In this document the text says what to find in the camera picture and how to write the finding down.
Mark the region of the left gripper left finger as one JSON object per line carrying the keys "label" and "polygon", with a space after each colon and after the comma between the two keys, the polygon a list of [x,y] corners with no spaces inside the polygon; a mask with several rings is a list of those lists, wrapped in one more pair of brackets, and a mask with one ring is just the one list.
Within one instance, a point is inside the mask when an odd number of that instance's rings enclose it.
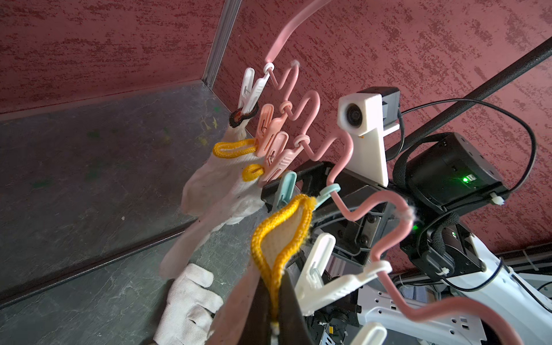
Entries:
{"label": "left gripper left finger", "polygon": [[269,345],[271,336],[270,293],[260,279],[238,345]]}

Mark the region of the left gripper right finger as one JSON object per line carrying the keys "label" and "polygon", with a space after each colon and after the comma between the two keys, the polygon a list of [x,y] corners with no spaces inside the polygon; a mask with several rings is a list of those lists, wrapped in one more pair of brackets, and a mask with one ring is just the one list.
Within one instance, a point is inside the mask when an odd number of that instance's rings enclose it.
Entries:
{"label": "left gripper right finger", "polygon": [[278,322],[280,327],[279,344],[313,344],[288,273],[284,274],[279,290]]}

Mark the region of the white work glove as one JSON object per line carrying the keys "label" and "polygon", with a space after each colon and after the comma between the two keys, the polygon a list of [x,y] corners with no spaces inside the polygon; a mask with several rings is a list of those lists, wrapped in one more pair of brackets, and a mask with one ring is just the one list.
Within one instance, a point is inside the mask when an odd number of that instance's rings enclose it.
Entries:
{"label": "white work glove", "polygon": [[219,142],[183,187],[181,211],[234,225],[263,207],[258,180],[264,173],[254,139]]}

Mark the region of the pink clip hanger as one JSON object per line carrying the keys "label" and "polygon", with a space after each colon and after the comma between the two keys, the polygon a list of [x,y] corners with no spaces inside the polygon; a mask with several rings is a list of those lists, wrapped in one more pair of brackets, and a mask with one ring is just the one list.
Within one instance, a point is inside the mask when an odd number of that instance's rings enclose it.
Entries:
{"label": "pink clip hanger", "polygon": [[496,313],[491,308],[468,298],[450,298],[442,300],[438,303],[433,303],[428,306],[414,309],[411,308],[403,299],[400,292],[392,283],[389,277],[391,266],[381,256],[383,252],[394,247],[400,241],[404,240],[413,229],[415,214],[412,207],[399,194],[392,191],[378,191],[372,194],[364,201],[356,210],[349,210],[339,196],[340,187],[334,182],[340,172],[345,169],[347,163],[352,157],[353,142],[350,134],[338,127],[332,136],[324,142],[320,152],[317,155],[311,153],[309,156],[312,160],[317,160],[323,156],[328,147],[337,138],[342,138],[345,143],[345,153],[342,159],[334,166],[327,178],[327,186],[321,192],[321,195],[316,197],[317,205],[320,206],[328,198],[331,198],[338,207],[339,211],[349,221],[357,221],[367,215],[376,206],[388,203],[395,206],[395,213],[399,217],[398,226],[388,235],[379,240],[378,243],[371,249],[370,261],[371,265],[368,270],[365,270],[360,275],[347,275],[339,278],[336,282],[325,285],[316,289],[314,285],[307,285],[306,304],[302,306],[302,311],[311,313],[315,310],[316,303],[326,303],[336,300],[342,293],[348,293],[353,288],[360,286],[361,283],[369,282],[374,278],[379,278],[384,285],[386,291],[393,299],[393,302],[398,307],[398,310],[407,319],[414,322],[433,321],[440,317],[449,316],[454,313],[466,312],[469,315],[477,316],[481,320],[489,324],[496,332],[500,341],[504,344],[521,344],[523,341],[517,331],[510,326],[503,317]]}

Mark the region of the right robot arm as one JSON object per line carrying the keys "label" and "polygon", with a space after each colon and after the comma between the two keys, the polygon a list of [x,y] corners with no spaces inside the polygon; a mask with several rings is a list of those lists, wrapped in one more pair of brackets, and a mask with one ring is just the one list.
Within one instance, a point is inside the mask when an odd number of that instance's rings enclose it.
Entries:
{"label": "right robot arm", "polygon": [[459,221],[460,217],[485,205],[501,205],[511,195],[494,167],[455,132],[440,128],[473,107],[475,99],[449,99],[448,109],[411,136],[402,136],[393,177],[385,178],[382,139],[388,132],[403,129],[398,92],[391,95],[367,89],[339,101],[338,125],[351,137],[346,147],[347,164],[311,159],[298,171],[303,191],[322,197],[322,208],[314,214],[314,227],[331,233],[357,226],[367,216],[350,220],[341,215],[332,192],[323,182],[334,181],[344,172],[342,185],[348,196],[360,198],[378,191],[405,196],[418,209],[410,234],[401,242],[414,265],[432,281],[441,280],[467,296],[482,300],[520,334],[527,344],[551,343],[551,304],[522,277],[499,263],[495,271],[476,285],[492,253]]}

